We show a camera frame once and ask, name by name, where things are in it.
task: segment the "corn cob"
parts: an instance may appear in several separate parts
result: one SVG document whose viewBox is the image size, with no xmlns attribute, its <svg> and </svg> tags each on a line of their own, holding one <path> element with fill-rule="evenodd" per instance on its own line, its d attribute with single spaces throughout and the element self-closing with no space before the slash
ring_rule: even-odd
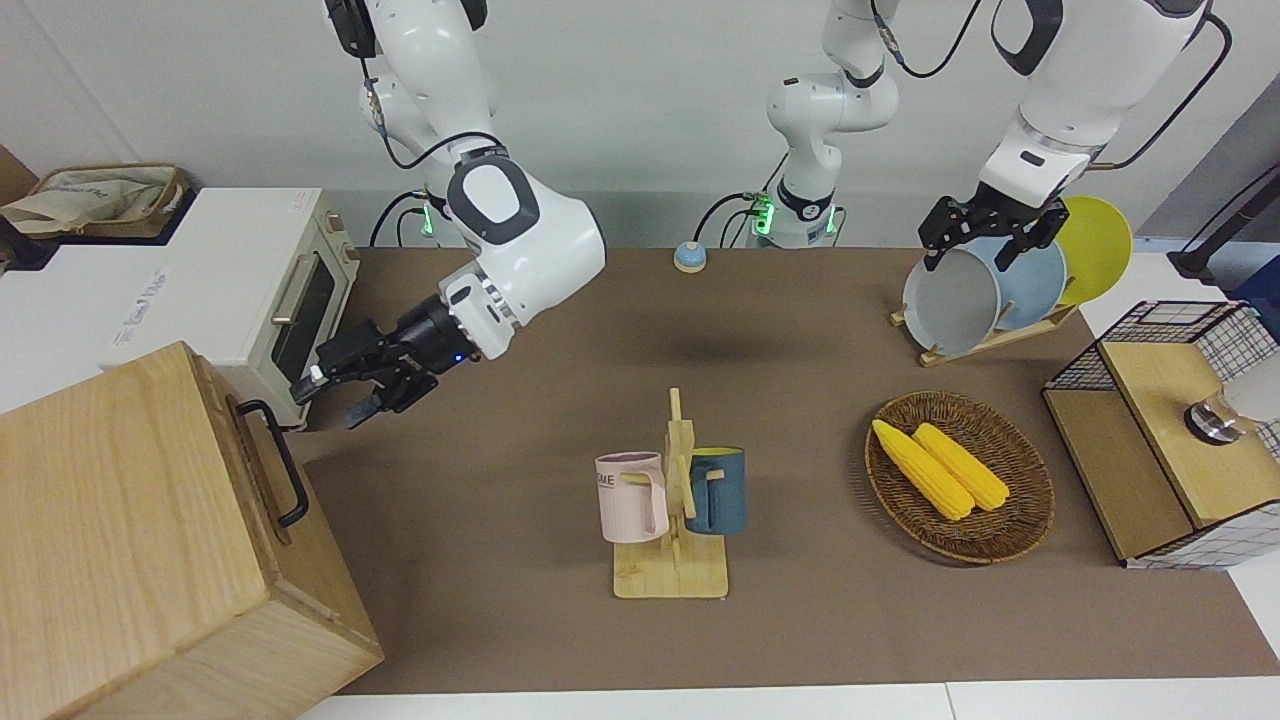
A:
<svg viewBox="0 0 1280 720">
<path fill-rule="evenodd" d="M 960 480 L 978 507 L 995 510 L 1009 500 L 1009 486 L 936 425 L 923 423 L 911 437 Z"/>
<path fill-rule="evenodd" d="M 973 512 L 969 491 L 914 439 L 883 420 L 873 420 L 872 428 L 890 460 L 943 518 L 960 520 Z"/>
</svg>

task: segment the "oven knob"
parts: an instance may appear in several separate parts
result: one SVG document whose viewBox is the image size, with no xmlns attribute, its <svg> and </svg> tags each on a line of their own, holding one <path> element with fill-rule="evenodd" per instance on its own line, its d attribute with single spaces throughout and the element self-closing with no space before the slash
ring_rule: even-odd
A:
<svg viewBox="0 0 1280 720">
<path fill-rule="evenodd" d="M 347 229 L 347 225 L 342 222 L 342 215 L 333 210 L 325 213 L 324 222 L 332 233 Z"/>
</svg>

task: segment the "green indicator light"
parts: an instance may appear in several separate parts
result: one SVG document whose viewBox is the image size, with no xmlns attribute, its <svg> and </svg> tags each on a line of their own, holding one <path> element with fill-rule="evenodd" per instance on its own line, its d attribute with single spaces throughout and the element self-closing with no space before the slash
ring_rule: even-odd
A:
<svg viewBox="0 0 1280 720">
<path fill-rule="evenodd" d="M 760 199 L 760 210 L 755 217 L 755 234 L 768 237 L 773 229 L 773 201 L 768 197 Z"/>
</svg>

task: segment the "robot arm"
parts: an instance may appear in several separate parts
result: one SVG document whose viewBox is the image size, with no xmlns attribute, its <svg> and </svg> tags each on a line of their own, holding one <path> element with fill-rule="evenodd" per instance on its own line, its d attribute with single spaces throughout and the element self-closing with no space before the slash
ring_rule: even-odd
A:
<svg viewBox="0 0 1280 720">
<path fill-rule="evenodd" d="M 483 0 L 328 3 L 348 53 L 372 56 L 376 38 L 390 65 L 362 95 L 370 124 L 415 152 L 449 141 L 442 147 L 448 163 L 424 160 L 426 187 L 476 254 L 390 333 L 365 320 L 316 350 L 294 400 L 371 380 L 374 393 L 347 413 L 353 428 L 408 409 L 467 357 L 499 357 L 516 329 L 604 268 L 604 240 L 582 201 L 541 184 L 490 140 L 486 81 L 471 38 L 484 22 Z"/>
<path fill-rule="evenodd" d="M 892 17 L 897 0 L 879 5 Z M 827 136 L 876 129 L 897 113 L 897 85 L 884 74 L 869 0 L 833 0 L 822 47 L 841 72 L 790 77 L 769 95 L 769 122 L 786 137 L 788 154 L 769 188 L 768 229 L 758 234 L 778 247 L 809 247 L 828 225 L 844 158 Z"/>
<path fill-rule="evenodd" d="M 933 269 L 947 250 L 975 237 L 1011 238 L 996 260 L 1000 269 L 1047 247 L 1068 217 L 1060 193 L 1172 65 L 1208 3 L 1023 0 L 1032 28 L 1016 51 L 995 37 L 993 23 L 1001 55 L 1028 76 L 1027 96 L 979 172 L 973 199 L 942 197 L 920 224 L 925 265 Z"/>
</svg>

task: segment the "dark teal mug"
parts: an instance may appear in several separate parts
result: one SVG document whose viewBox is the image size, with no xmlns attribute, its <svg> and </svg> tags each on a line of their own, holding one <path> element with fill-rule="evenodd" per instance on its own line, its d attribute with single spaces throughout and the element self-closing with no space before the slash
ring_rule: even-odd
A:
<svg viewBox="0 0 1280 720">
<path fill-rule="evenodd" d="M 732 536 L 746 527 L 746 454 L 741 447 L 695 447 L 689 483 L 696 518 L 685 528 L 704 536 Z"/>
</svg>

